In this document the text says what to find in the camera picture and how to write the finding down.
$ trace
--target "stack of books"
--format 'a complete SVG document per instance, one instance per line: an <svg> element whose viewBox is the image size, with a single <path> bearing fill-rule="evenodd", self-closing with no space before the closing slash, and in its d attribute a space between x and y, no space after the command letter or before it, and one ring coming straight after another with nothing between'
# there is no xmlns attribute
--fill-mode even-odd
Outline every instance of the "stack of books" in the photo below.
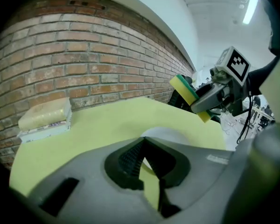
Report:
<svg viewBox="0 0 280 224"><path fill-rule="evenodd" d="M17 137L27 143L66 132L70 130L71 115L69 98L33 106L19 119Z"/></svg>

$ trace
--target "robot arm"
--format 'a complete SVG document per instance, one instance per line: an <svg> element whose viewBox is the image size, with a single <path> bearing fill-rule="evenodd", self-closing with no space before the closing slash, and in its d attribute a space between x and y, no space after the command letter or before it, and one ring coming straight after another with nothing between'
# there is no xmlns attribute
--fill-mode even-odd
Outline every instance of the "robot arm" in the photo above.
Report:
<svg viewBox="0 0 280 224"><path fill-rule="evenodd" d="M260 85L279 60L275 57L264 68L249 72L250 64L234 47L226 49L214 68L211 82L196 90L200 99L191 105L194 113L226 108L233 116L243 112L242 101L250 94L259 95Z"/></svg>

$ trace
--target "black rubber part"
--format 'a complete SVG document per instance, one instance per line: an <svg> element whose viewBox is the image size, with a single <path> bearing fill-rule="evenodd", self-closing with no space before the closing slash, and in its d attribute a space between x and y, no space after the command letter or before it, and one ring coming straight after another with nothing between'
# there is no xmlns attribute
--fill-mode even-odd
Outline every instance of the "black rubber part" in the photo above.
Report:
<svg viewBox="0 0 280 224"><path fill-rule="evenodd" d="M105 171L121 188L143 190L139 174L144 157L164 183L164 188L178 186L190 171L190 162L185 155L148 137L111 153L105 160Z"/></svg>
<svg viewBox="0 0 280 224"><path fill-rule="evenodd" d="M248 76L250 79L250 90L251 90L252 96L261 95L259 87L262 85L262 83L265 81L265 79L268 77L268 75L274 69L274 67L278 63L279 59L280 59L280 56L276 56L265 67L249 72Z"/></svg>

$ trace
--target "fluorescent light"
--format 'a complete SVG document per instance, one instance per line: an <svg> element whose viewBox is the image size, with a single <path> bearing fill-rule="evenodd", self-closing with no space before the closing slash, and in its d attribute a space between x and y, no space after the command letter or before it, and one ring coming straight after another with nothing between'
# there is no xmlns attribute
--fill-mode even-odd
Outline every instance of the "fluorescent light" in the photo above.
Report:
<svg viewBox="0 0 280 224"><path fill-rule="evenodd" d="M255 12L257 3L258 3L258 0L249 0L247 12L246 12L244 20L243 20L244 24L249 24L249 22L251 21L251 18Z"/></svg>

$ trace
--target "yellow sponge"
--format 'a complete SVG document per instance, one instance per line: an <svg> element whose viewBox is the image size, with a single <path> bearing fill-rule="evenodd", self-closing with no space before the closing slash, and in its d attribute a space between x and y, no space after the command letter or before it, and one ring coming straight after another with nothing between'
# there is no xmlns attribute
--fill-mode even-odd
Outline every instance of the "yellow sponge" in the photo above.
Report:
<svg viewBox="0 0 280 224"><path fill-rule="evenodd" d="M198 95L195 91L189 86L188 82L181 76L177 75L170 80L170 84L176 89L176 91L183 97L183 99L191 106L194 101L199 100ZM210 120L212 115L209 111L203 111L197 113L197 115L205 123Z"/></svg>

